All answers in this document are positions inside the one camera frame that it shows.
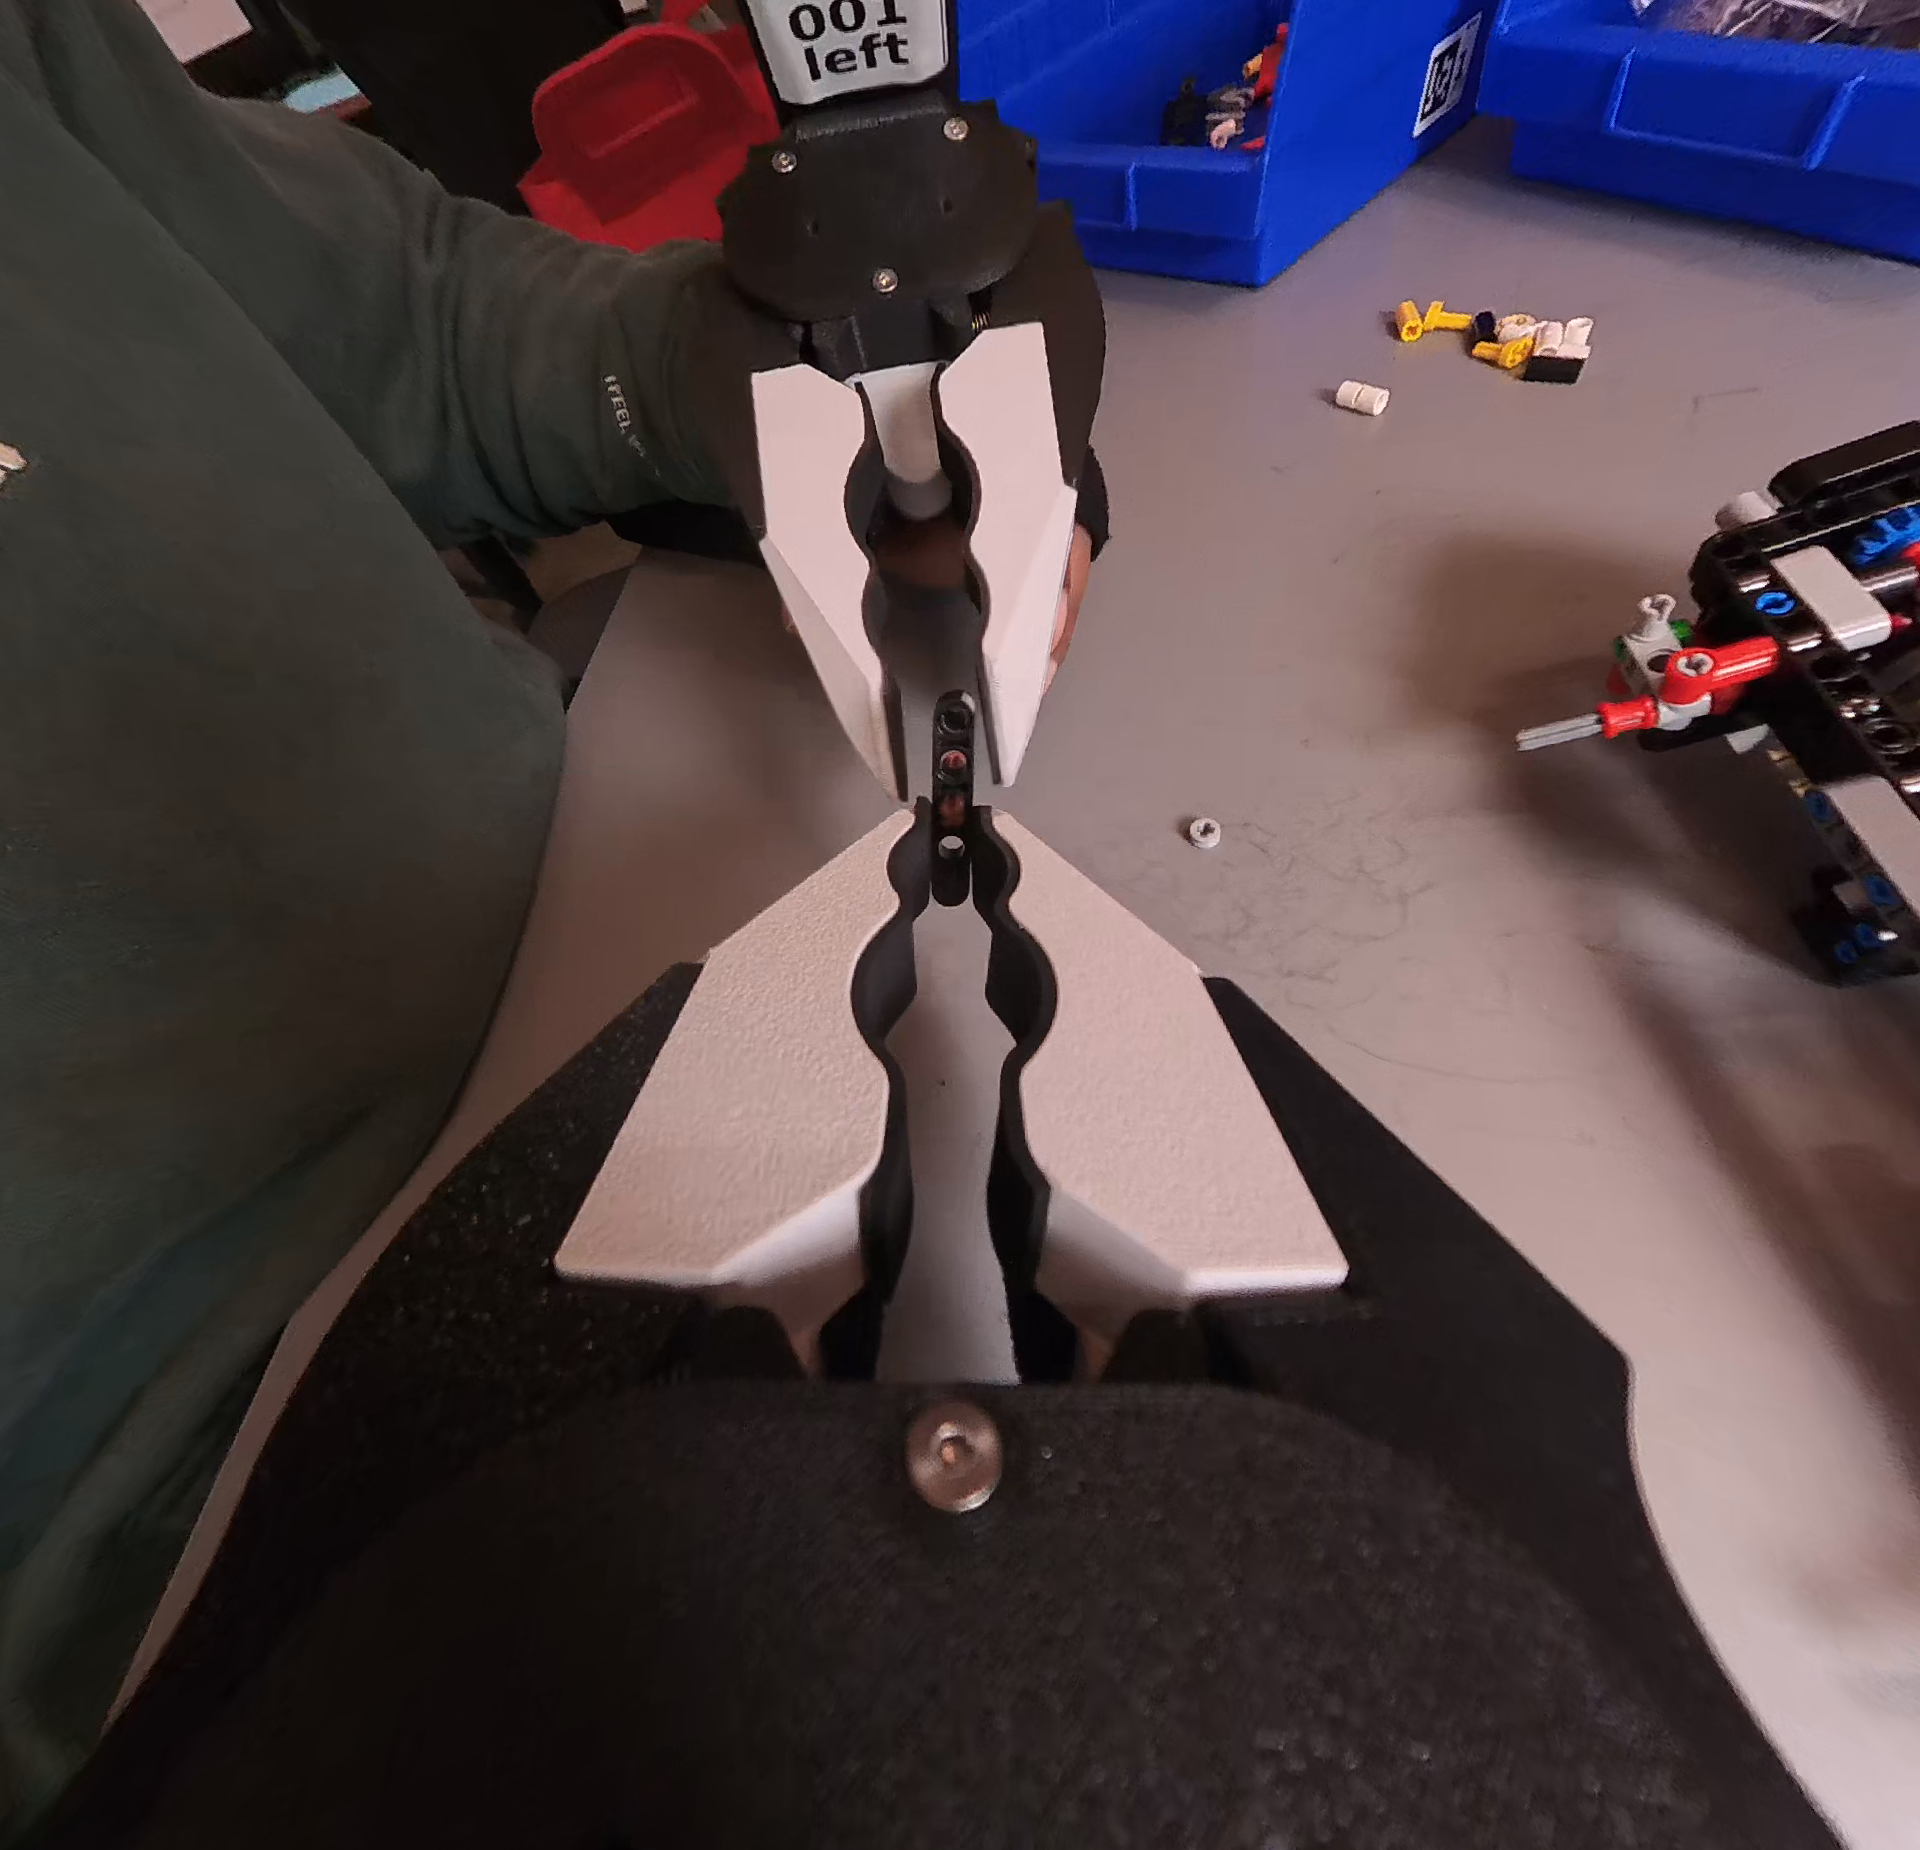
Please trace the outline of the blue storage bin with tag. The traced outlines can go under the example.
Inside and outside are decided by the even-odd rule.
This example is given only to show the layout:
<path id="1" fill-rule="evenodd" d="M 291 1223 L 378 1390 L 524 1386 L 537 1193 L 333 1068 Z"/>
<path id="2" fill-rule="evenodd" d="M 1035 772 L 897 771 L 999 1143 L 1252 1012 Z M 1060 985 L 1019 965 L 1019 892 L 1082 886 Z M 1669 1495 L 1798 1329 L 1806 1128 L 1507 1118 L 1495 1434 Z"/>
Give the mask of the blue storage bin with tag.
<path id="1" fill-rule="evenodd" d="M 1499 0 L 957 0 L 963 95 L 1038 138 L 1093 264 L 1259 287 L 1475 113 Z M 1264 151 L 1170 150 L 1186 77 L 1290 23 Z"/>

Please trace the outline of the red plastic container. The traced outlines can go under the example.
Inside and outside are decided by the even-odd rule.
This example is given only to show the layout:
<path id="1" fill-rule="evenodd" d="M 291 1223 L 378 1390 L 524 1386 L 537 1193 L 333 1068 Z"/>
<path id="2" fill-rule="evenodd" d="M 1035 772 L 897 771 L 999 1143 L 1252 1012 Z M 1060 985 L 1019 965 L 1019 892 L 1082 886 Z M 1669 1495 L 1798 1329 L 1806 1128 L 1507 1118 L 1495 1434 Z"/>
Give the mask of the red plastic container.
<path id="1" fill-rule="evenodd" d="M 749 31 L 695 29 L 714 1 L 666 0 L 540 86 L 518 183 L 536 219 L 626 251 L 720 239 L 718 197 L 780 118 Z"/>

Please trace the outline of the cluster of small lego pieces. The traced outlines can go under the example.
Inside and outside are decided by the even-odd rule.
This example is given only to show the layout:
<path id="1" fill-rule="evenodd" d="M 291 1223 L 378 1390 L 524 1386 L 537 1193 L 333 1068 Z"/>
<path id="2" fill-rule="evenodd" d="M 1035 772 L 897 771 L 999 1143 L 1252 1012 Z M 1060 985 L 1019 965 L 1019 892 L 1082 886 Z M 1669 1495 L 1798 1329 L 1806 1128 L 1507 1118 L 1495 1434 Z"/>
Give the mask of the cluster of small lego pieces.
<path id="1" fill-rule="evenodd" d="M 1540 320 L 1480 312 L 1468 325 L 1470 357 L 1526 380 L 1573 386 L 1591 358 L 1591 317 Z"/>

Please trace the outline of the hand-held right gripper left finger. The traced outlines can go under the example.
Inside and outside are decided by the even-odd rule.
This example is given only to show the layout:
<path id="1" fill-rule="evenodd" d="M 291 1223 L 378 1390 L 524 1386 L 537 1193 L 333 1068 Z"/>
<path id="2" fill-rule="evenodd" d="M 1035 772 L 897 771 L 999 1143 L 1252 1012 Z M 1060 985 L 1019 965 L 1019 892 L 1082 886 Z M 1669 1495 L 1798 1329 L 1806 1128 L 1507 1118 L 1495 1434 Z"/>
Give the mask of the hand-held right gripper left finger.
<path id="1" fill-rule="evenodd" d="M 715 945 L 558 1273 L 758 1307 L 814 1368 L 871 1375 L 913 1216 L 885 1041 L 917 995 L 922 909 L 918 806 Z"/>

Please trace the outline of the lego car chassis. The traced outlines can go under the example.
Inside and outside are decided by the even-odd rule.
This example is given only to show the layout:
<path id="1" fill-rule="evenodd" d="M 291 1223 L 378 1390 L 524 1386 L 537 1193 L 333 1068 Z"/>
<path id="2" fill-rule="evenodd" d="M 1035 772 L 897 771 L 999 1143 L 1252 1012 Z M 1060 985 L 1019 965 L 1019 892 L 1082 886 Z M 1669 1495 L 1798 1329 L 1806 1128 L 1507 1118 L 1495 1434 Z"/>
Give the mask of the lego car chassis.
<path id="1" fill-rule="evenodd" d="M 1758 750 L 1822 844 L 1792 924 L 1822 974 L 1918 974 L 1918 422 L 1790 463 L 1715 512 L 1694 614 L 1641 599 L 1586 714 L 1517 750 L 1587 737 Z"/>

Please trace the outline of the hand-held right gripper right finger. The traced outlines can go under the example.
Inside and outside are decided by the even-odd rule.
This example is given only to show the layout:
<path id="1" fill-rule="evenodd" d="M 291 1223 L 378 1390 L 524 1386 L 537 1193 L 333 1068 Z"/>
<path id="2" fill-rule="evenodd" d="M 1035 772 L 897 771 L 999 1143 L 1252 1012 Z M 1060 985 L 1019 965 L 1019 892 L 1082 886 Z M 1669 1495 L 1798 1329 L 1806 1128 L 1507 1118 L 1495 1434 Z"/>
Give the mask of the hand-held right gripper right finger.
<path id="1" fill-rule="evenodd" d="M 971 882 L 1012 1041 L 986 1214 L 1017 1371 L 1099 1371 L 1140 1315 L 1339 1288 L 1348 1257 L 1206 976 L 995 807 Z"/>

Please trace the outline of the person's left forearm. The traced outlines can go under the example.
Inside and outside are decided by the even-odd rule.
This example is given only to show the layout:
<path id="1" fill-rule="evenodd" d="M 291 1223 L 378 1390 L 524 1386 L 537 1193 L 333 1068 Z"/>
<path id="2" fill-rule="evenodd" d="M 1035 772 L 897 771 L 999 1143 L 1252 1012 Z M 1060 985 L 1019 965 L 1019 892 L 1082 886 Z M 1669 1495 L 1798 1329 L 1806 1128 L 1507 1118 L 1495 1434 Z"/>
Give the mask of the person's left forearm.
<path id="1" fill-rule="evenodd" d="M 371 243 L 330 411 L 429 536 L 558 537 L 657 504 L 740 520 L 689 380 L 714 247 L 590 245 L 354 153 Z"/>

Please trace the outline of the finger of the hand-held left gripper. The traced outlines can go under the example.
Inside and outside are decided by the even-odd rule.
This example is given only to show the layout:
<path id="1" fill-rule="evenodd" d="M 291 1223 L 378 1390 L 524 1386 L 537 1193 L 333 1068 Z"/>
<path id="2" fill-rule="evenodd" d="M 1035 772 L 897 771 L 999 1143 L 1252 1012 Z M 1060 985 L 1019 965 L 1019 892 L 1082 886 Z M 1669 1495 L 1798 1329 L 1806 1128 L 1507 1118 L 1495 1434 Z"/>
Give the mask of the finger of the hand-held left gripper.
<path id="1" fill-rule="evenodd" d="M 750 380 L 762 558 L 822 690 L 880 788 L 904 802 L 899 686 L 867 618 L 882 463 L 865 397 L 820 370 Z"/>
<path id="2" fill-rule="evenodd" d="M 982 718 L 995 784 L 1010 785 L 1044 704 L 1077 507 L 1060 460 L 1044 325 L 982 330 L 940 368 L 934 409 L 968 484 Z"/>

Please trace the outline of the pile of lego pieces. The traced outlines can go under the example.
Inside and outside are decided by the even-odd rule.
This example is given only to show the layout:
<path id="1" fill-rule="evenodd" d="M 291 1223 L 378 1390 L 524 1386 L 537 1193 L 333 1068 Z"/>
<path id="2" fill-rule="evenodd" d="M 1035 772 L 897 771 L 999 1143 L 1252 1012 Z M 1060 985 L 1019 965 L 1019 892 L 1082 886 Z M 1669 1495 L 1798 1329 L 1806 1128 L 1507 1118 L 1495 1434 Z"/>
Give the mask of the pile of lego pieces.
<path id="1" fill-rule="evenodd" d="M 1223 86 L 1201 91 L 1186 77 L 1165 104 L 1159 142 L 1170 150 L 1264 151 L 1289 39 L 1290 23 L 1279 22 Z"/>

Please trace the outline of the person's green sweatshirt torso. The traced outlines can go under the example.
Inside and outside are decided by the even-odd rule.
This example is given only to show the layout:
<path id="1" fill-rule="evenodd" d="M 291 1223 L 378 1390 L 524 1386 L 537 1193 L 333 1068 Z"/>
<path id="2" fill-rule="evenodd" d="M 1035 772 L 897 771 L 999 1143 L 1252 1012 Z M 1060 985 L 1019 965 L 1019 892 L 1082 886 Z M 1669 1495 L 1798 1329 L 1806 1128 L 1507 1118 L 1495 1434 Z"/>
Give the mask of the person's green sweatshirt torso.
<path id="1" fill-rule="evenodd" d="M 362 140 L 131 0 L 5 0 L 5 1838 L 442 1125 L 547 842 L 552 676 L 330 411 Z"/>

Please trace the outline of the black lego beam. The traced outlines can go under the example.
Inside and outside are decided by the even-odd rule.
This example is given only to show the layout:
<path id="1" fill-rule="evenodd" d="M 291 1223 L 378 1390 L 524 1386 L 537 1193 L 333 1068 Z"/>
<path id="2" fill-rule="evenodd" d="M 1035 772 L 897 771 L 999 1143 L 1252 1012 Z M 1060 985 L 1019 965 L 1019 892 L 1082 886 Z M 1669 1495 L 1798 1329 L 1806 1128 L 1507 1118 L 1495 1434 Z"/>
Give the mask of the black lego beam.
<path id="1" fill-rule="evenodd" d="M 957 908 L 971 897 L 971 832 L 977 704 L 963 690 L 937 696 L 932 714 L 932 899 Z"/>

